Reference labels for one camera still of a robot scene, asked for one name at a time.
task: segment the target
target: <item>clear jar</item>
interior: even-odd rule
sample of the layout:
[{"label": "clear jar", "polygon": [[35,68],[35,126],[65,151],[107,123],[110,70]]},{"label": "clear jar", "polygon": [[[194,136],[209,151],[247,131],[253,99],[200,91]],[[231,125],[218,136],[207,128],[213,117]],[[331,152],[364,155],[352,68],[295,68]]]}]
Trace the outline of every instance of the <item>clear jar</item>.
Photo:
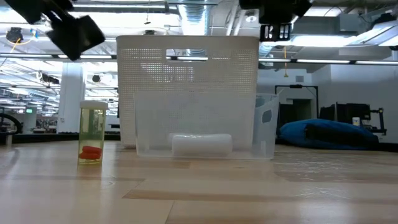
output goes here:
[{"label": "clear jar", "polygon": [[80,102],[79,165],[102,162],[107,109],[104,102]]}]

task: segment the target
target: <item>carrot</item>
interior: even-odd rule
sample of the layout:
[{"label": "carrot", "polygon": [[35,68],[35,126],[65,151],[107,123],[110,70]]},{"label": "carrot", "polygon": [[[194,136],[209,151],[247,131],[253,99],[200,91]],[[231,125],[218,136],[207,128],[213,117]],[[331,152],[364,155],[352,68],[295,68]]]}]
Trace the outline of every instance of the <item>carrot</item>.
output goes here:
[{"label": "carrot", "polygon": [[87,152],[82,152],[79,154],[79,158],[80,159],[100,159],[101,158],[101,154],[97,154],[97,153],[87,153]]},{"label": "carrot", "polygon": [[83,152],[102,154],[102,149],[93,146],[83,146]]}]

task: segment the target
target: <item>white pillar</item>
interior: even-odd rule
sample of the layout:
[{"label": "white pillar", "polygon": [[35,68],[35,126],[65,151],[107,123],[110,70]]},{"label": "white pillar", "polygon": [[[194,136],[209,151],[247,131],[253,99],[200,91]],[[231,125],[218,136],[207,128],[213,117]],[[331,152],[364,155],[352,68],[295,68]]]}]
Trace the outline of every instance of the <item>white pillar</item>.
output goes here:
[{"label": "white pillar", "polygon": [[57,132],[79,132],[80,101],[85,99],[86,77],[80,63],[64,63]]},{"label": "white pillar", "polygon": [[24,114],[24,134],[32,134],[31,129],[36,127],[37,107],[26,107]]}]

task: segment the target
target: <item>jar lid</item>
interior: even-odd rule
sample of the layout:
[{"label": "jar lid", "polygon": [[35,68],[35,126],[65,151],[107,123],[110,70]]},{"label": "jar lid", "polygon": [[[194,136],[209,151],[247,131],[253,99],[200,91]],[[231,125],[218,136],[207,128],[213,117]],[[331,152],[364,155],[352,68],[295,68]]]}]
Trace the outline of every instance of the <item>jar lid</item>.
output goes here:
[{"label": "jar lid", "polygon": [[95,100],[83,100],[80,102],[80,108],[93,109],[93,110],[107,110],[108,103],[95,101]]}]

